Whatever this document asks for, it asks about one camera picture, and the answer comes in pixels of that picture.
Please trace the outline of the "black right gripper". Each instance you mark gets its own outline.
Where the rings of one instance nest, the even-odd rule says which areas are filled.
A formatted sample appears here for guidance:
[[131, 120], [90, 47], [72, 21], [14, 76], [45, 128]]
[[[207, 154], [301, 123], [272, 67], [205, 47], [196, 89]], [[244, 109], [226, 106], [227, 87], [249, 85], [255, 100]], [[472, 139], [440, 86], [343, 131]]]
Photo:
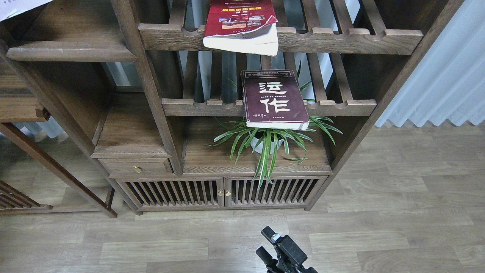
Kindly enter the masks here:
[[256, 250], [256, 254], [267, 268], [267, 273], [317, 272], [312, 267], [304, 268], [303, 263], [308, 259], [308, 256], [289, 235], [282, 237], [279, 233], [274, 232], [270, 226], [263, 228], [261, 234], [273, 245], [277, 252], [277, 259], [274, 259], [263, 246]]

